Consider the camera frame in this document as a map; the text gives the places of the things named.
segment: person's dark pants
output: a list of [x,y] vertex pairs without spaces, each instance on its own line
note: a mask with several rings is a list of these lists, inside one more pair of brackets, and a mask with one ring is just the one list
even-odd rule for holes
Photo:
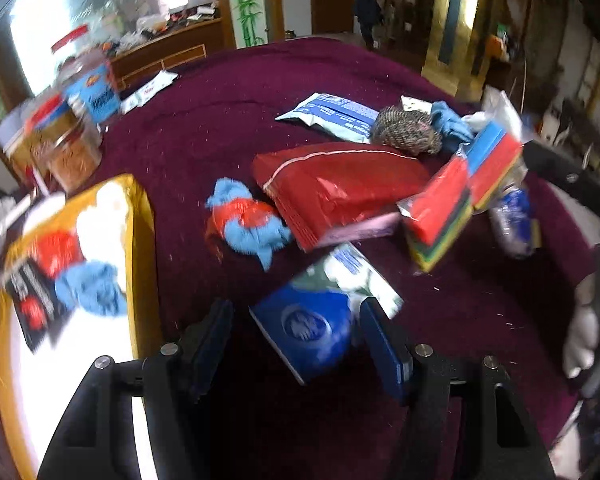
[[362,33],[362,38],[365,40],[365,46],[369,50],[374,49],[373,29],[373,25],[370,25],[368,23],[360,23],[360,33]]

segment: circular logo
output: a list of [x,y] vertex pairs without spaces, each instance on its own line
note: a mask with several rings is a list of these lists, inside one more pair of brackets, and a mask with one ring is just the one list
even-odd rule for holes
[[282,325],[288,336],[303,342],[318,341],[331,329],[322,316],[299,307],[283,317]]

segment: dark jacket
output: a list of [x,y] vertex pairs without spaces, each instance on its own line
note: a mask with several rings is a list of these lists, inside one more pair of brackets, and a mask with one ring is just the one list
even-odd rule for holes
[[360,23],[365,25],[377,25],[382,23],[382,9],[376,0],[355,0],[353,14],[358,17]]

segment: black package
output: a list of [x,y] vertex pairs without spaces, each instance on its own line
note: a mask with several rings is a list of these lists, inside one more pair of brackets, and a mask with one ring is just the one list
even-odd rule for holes
[[13,300],[24,339],[33,352],[66,308],[56,296],[54,282],[32,258],[22,260],[5,273],[3,286]]

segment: plastic bottle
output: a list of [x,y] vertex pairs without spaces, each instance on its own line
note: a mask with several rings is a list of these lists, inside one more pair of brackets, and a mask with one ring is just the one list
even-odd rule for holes
[[72,30],[51,47],[56,60],[56,85],[70,102],[79,98],[97,124],[118,115],[120,98],[109,60],[91,42],[89,27]]

